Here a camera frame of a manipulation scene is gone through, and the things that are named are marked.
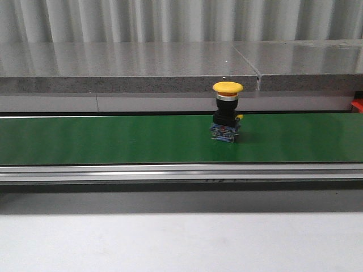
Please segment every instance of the corrugated metal wall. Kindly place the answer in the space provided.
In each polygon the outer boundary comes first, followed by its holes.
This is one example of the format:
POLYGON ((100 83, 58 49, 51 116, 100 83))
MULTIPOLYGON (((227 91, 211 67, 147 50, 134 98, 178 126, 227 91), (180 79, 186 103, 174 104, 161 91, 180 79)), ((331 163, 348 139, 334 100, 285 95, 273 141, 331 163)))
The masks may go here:
POLYGON ((363 0, 0 0, 0 42, 360 39, 363 0))

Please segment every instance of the yellow mushroom button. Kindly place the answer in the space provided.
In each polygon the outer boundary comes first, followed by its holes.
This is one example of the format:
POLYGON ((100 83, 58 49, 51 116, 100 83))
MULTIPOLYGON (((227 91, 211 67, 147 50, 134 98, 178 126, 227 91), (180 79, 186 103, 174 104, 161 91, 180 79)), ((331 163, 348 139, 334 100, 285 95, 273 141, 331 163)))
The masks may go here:
POLYGON ((236 96, 243 90, 243 86, 237 82, 222 81, 213 85, 213 89, 218 92, 219 95, 236 96))

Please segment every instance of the conveyor belt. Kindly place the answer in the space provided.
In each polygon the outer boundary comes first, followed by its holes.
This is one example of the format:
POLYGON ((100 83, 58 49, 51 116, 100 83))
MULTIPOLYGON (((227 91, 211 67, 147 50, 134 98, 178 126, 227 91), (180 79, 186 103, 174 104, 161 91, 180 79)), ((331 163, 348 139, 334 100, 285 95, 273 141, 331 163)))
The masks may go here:
POLYGON ((237 143, 209 115, 0 119, 0 181, 363 180, 363 114, 248 114, 237 143))

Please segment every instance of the aluminum rail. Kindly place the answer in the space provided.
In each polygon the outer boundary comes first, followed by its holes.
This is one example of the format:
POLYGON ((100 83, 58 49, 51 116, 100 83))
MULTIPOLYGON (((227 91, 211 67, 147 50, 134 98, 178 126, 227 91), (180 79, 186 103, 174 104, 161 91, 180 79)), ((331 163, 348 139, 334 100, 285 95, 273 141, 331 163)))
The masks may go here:
POLYGON ((307 164, 137 164, 0 167, 0 185, 159 183, 236 180, 362 180, 363 163, 307 164))

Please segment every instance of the red object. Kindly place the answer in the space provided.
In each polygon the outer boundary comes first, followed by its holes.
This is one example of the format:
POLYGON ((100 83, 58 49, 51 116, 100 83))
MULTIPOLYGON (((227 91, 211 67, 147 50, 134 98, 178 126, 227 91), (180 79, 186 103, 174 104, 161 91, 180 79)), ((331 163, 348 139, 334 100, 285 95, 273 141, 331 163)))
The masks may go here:
POLYGON ((352 105, 358 109, 359 113, 363 113, 363 98, 354 99, 352 105))

